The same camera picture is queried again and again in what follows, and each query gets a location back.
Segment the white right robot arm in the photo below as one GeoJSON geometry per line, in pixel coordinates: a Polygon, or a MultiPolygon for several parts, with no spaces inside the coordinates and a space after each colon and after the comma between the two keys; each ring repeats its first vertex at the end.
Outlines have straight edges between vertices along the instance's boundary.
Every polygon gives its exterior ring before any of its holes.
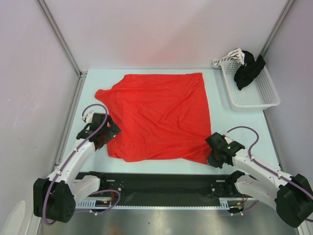
{"type": "Polygon", "coordinates": [[[299,227],[313,212],[313,189],[301,174],[276,170],[254,156],[249,148],[217,132],[206,140],[211,148],[207,163],[215,168],[237,168],[225,184],[230,196],[246,194],[273,208],[289,226],[299,227]]]}

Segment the white striped tank top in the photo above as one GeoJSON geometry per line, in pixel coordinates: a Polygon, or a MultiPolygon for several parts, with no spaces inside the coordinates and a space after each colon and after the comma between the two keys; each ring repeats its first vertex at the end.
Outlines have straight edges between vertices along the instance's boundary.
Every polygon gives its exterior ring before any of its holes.
{"type": "Polygon", "coordinates": [[[213,59],[212,65],[214,68],[220,68],[223,62],[229,60],[234,60],[240,65],[245,65],[245,53],[240,48],[237,48],[229,52],[226,56],[224,56],[221,59],[213,59]]]}

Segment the white plastic basket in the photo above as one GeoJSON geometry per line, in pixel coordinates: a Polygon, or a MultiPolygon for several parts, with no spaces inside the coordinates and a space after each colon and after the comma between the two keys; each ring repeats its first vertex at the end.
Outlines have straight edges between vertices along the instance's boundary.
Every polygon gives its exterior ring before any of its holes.
{"type": "Polygon", "coordinates": [[[281,102],[273,80],[266,67],[248,86],[238,89],[234,76],[240,64],[234,60],[222,63],[228,102],[234,111],[265,110],[281,102]]]}

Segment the red tank top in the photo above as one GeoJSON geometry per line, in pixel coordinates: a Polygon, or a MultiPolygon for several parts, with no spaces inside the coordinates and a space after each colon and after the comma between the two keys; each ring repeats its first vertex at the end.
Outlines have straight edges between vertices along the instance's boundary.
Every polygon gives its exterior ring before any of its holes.
{"type": "Polygon", "coordinates": [[[127,74],[95,98],[121,129],[107,145],[110,157],[206,163],[211,121],[202,73],[127,74]]]}

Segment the black tank top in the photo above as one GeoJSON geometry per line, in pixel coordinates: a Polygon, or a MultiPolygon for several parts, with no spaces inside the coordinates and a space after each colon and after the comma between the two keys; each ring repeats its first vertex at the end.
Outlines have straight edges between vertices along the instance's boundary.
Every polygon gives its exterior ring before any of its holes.
{"type": "Polygon", "coordinates": [[[255,60],[249,51],[243,50],[243,54],[245,55],[244,64],[237,69],[234,75],[234,81],[240,91],[250,85],[266,65],[262,55],[255,60]]]}

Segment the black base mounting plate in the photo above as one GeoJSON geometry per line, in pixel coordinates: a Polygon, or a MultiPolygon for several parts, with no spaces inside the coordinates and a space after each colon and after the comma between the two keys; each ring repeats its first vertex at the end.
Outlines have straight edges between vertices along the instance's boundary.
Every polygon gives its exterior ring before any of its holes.
{"type": "Polygon", "coordinates": [[[100,190],[120,192],[113,201],[127,206],[211,206],[218,199],[231,198],[245,203],[246,194],[239,193],[229,175],[179,175],[80,172],[100,177],[100,190]]]}

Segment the aluminium frame rail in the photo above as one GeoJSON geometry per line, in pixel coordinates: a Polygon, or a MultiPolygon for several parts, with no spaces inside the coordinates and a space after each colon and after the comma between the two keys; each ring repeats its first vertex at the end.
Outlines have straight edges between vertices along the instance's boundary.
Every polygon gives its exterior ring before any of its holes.
{"type": "Polygon", "coordinates": [[[53,149],[45,150],[37,161],[42,163],[37,166],[38,170],[46,168],[45,172],[37,177],[38,180],[46,179],[63,159],[87,73],[83,71],[80,75],[75,73],[67,75],[57,81],[48,94],[49,101],[45,103],[47,110],[44,111],[44,125],[51,131],[51,138],[47,143],[53,149]]]}

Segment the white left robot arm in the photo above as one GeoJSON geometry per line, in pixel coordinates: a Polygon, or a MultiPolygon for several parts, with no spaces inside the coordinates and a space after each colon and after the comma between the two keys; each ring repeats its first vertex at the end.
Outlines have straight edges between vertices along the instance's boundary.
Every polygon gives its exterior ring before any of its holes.
{"type": "Polygon", "coordinates": [[[89,196],[113,197],[118,194],[108,187],[103,173],[90,171],[82,179],[76,178],[94,152],[121,132],[108,114],[91,111],[83,120],[86,125],[77,134],[67,158],[46,178],[38,178],[33,185],[33,213],[48,224],[69,222],[77,205],[89,196]]]}

